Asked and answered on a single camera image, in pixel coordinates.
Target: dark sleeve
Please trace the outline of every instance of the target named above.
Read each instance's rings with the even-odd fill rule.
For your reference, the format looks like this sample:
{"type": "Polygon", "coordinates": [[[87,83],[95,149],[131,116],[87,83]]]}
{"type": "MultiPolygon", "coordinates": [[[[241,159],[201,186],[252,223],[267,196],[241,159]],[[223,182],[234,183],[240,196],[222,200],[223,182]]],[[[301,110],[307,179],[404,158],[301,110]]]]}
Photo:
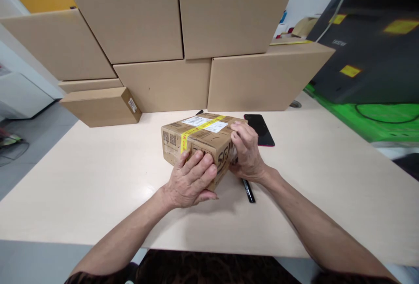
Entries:
{"type": "Polygon", "coordinates": [[[64,284],[125,284],[129,280],[136,283],[137,267],[135,263],[130,263],[121,271],[109,275],[91,275],[86,272],[78,272],[70,276],[64,284]]]}
{"type": "Polygon", "coordinates": [[[313,281],[315,284],[396,284],[388,277],[370,277],[360,274],[339,273],[325,271],[320,273],[313,281]]]}

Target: table surface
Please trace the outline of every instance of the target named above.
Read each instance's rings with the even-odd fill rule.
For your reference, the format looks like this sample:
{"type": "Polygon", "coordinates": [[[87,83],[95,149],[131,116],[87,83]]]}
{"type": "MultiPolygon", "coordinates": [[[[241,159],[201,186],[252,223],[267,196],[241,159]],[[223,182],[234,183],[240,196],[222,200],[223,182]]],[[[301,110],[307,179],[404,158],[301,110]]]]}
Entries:
{"type": "MultiPolygon", "coordinates": [[[[419,182],[306,94],[302,108],[263,112],[275,147],[265,162],[378,259],[419,266],[419,182]]],[[[81,121],[0,202],[0,239],[95,244],[169,179],[160,127],[197,111],[143,114],[135,125],[81,121]]],[[[243,117],[241,112],[220,113],[243,117]]],[[[146,248],[308,257],[284,214],[230,172],[217,201],[164,217],[146,248]]]]}

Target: finger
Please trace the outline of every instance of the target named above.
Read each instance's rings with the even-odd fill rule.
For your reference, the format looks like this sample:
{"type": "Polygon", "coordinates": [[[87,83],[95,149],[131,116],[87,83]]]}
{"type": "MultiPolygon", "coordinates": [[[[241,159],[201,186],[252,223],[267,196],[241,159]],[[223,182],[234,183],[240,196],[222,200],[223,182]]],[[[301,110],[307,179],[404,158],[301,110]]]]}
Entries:
{"type": "Polygon", "coordinates": [[[212,164],[200,178],[192,183],[192,186],[196,191],[202,191],[208,187],[208,185],[211,183],[211,181],[213,181],[215,177],[217,177],[217,166],[212,164]]]}
{"type": "Polygon", "coordinates": [[[258,138],[258,137],[259,137],[258,133],[257,133],[257,132],[255,131],[255,129],[253,129],[251,126],[249,126],[248,124],[243,124],[243,126],[246,128],[246,130],[247,130],[250,134],[254,135],[256,138],[258,138]]]}
{"type": "Polygon", "coordinates": [[[253,129],[251,126],[249,126],[249,124],[247,123],[243,123],[241,121],[235,121],[234,122],[237,125],[242,125],[243,128],[250,134],[250,135],[254,135],[255,137],[258,137],[258,133],[255,131],[255,129],[253,129]]]}
{"type": "Polygon", "coordinates": [[[187,175],[189,182],[193,183],[194,181],[200,179],[212,163],[213,157],[211,156],[211,154],[205,154],[205,156],[201,159],[198,165],[192,168],[192,170],[187,175]]]}
{"type": "Polygon", "coordinates": [[[183,165],[185,164],[186,159],[189,156],[189,153],[190,151],[185,151],[180,155],[179,159],[175,163],[175,168],[177,170],[182,169],[183,165]]]}
{"type": "Polygon", "coordinates": [[[182,167],[182,174],[187,175],[189,172],[194,168],[200,160],[202,160],[204,156],[204,152],[202,151],[196,151],[192,157],[189,159],[189,161],[186,162],[186,164],[182,167]]]}
{"type": "Polygon", "coordinates": [[[207,200],[218,200],[218,196],[215,192],[205,189],[198,195],[198,197],[193,202],[193,205],[197,205],[198,203],[207,200]]]}
{"type": "Polygon", "coordinates": [[[244,145],[249,149],[251,147],[252,139],[254,138],[254,136],[249,133],[249,131],[244,127],[243,124],[235,123],[232,124],[230,127],[232,130],[238,133],[244,145]]]}
{"type": "Polygon", "coordinates": [[[237,153],[239,155],[243,155],[247,153],[247,147],[244,145],[243,141],[241,140],[240,136],[237,132],[233,131],[230,135],[231,141],[236,146],[237,153]]]}

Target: wire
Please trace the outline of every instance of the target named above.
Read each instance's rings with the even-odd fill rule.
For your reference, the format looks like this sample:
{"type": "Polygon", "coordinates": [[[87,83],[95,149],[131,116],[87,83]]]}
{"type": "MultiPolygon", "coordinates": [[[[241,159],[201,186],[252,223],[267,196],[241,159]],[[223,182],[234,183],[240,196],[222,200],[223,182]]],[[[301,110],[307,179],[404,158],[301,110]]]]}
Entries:
{"type": "MultiPolygon", "coordinates": [[[[12,140],[16,140],[16,139],[14,139],[14,138],[11,138],[11,137],[3,137],[4,139],[5,138],[8,138],[8,139],[12,139],[12,140]]],[[[3,164],[0,164],[0,167],[3,167],[3,166],[6,166],[6,165],[9,165],[11,162],[13,162],[13,161],[15,161],[15,160],[17,160],[19,157],[21,157],[23,154],[25,154],[25,152],[27,151],[27,149],[29,148],[29,143],[28,142],[26,142],[25,140],[20,140],[20,141],[17,141],[15,144],[26,144],[26,148],[21,152],[21,153],[19,153],[15,158],[10,158],[10,157],[8,157],[8,156],[1,156],[0,155],[0,157],[3,157],[3,158],[6,158],[6,159],[9,159],[10,160],[10,162],[8,162],[8,163],[3,163],[3,164]]]]}
{"type": "Polygon", "coordinates": [[[392,125],[399,125],[399,124],[404,124],[404,123],[408,123],[408,122],[412,122],[415,121],[417,118],[419,118],[419,115],[416,115],[416,117],[413,117],[412,119],[406,120],[406,121],[401,121],[401,122],[394,122],[394,121],[382,121],[382,120],[378,120],[378,119],[374,119],[371,118],[363,113],[360,112],[358,106],[359,105],[368,105],[368,104],[355,104],[355,110],[357,111],[357,113],[359,113],[362,117],[367,118],[369,120],[372,121],[376,121],[376,122],[382,122],[382,123],[388,123],[388,124],[392,124],[392,125]]]}
{"type": "Polygon", "coordinates": [[[324,30],[324,32],[319,36],[319,38],[316,40],[316,42],[319,42],[319,40],[323,37],[323,35],[326,34],[326,32],[329,30],[330,26],[333,24],[333,22],[335,21],[335,17],[337,16],[337,13],[339,12],[340,7],[342,6],[343,0],[340,0],[339,4],[336,7],[335,13],[333,13],[332,18],[330,19],[329,25],[327,25],[326,29],[324,30]]]}

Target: black smartphone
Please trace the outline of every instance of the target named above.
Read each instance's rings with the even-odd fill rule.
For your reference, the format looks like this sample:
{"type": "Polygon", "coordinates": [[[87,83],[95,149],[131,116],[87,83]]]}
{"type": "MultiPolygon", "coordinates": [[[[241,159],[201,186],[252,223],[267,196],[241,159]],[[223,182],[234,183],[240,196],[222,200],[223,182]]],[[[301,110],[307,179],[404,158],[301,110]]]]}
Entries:
{"type": "Polygon", "coordinates": [[[275,146],[275,142],[266,126],[265,120],[262,115],[258,114],[246,114],[244,118],[249,122],[251,126],[259,136],[258,145],[261,146],[275,146]]]}

